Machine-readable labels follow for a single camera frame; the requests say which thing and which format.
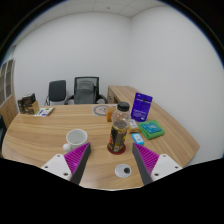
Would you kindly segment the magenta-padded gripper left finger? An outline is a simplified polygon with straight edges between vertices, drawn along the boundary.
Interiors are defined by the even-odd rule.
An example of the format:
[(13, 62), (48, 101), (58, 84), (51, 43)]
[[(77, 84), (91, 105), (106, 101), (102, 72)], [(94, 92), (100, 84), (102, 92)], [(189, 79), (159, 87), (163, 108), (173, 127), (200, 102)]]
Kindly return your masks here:
[(91, 153), (91, 145), (86, 143), (65, 155), (56, 154), (42, 169), (79, 185)]

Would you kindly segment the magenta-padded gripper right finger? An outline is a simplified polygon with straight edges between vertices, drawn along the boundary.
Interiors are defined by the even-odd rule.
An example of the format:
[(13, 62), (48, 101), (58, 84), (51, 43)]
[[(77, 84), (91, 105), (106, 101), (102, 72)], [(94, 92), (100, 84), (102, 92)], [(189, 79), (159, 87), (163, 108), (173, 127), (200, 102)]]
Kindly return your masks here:
[(133, 144), (132, 153), (135, 157), (144, 185), (182, 169), (182, 167), (167, 154), (158, 155), (137, 143)]

